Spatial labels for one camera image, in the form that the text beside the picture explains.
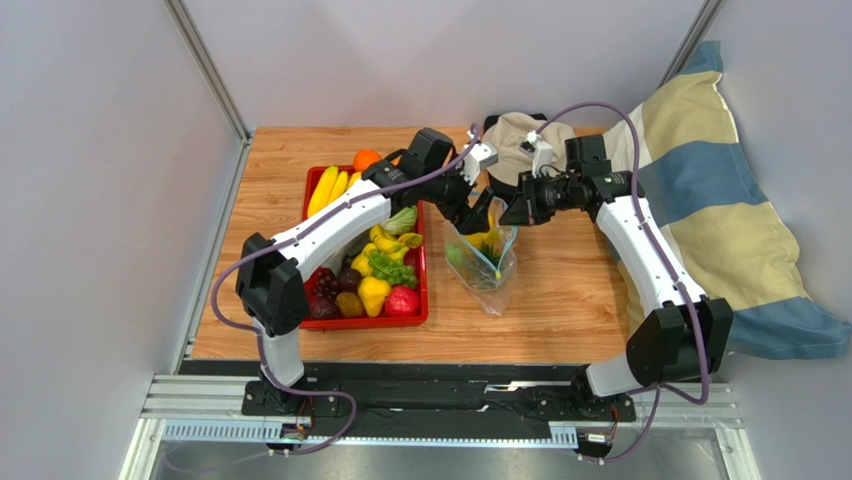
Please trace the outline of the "orange toy pineapple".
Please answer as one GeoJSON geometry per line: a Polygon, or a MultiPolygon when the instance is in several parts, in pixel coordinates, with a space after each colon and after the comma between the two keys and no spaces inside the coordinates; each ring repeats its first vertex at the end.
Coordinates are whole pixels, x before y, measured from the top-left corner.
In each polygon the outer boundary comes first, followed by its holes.
{"type": "Polygon", "coordinates": [[[472,253],[466,263],[469,285],[478,290],[495,289],[502,281],[500,260],[501,251],[495,246],[472,253]]]}

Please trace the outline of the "green toy cucumber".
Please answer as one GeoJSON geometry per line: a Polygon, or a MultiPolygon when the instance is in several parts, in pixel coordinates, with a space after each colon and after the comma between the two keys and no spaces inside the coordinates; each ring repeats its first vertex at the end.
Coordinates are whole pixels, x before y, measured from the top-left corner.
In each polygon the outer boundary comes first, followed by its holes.
{"type": "Polygon", "coordinates": [[[466,250],[460,244],[448,244],[444,253],[447,262],[454,268],[462,268],[465,265],[466,250]]]}

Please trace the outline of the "clear zip top bag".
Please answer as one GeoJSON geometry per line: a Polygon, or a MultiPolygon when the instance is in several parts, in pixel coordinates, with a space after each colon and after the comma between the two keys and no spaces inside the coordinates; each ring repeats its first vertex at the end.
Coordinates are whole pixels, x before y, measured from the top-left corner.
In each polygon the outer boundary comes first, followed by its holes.
{"type": "Polygon", "coordinates": [[[488,210],[490,229],[485,233],[462,235],[451,223],[444,226],[444,257],[482,310],[503,315],[509,306],[517,278],[514,246],[518,228],[498,223],[507,204],[495,197],[488,210]]]}

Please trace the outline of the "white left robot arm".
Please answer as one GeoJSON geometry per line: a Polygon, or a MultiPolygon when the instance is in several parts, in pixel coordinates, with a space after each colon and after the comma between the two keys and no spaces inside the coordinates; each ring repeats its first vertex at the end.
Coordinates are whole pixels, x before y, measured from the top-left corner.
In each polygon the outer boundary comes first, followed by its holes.
{"type": "Polygon", "coordinates": [[[402,208],[429,202],[464,234],[489,227],[485,190],[468,204],[482,169],[497,161],[496,149],[480,140],[478,127],[461,152],[446,135],[423,128],[410,145],[369,166],[353,187],[301,224],[270,239],[254,234],[237,262],[236,293],[252,320],[265,379],[294,393],[304,374],[298,329],[309,314],[305,281],[369,228],[402,208]]]}

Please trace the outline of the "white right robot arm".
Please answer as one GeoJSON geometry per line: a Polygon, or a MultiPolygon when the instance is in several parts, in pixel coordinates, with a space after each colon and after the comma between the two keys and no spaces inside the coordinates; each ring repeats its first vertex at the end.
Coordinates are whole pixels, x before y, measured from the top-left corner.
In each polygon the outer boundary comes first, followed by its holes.
{"type": "Polygon", "coordinates": [[[558,211],[578,209],[605,235],[633,282],[644,320],[625,351],[589,365],[581,376],[591,395],[605,398],[660,384],[706,380],[718,371],[733,323],[723,298],[711,298],[663,240],[650,204],[630,171],[615,171],[600,135],[569,139],[567,167],[554,148],[530,132],[520,150],[532,160],[518,176],[502,225],[540,225],[558,211]]]}

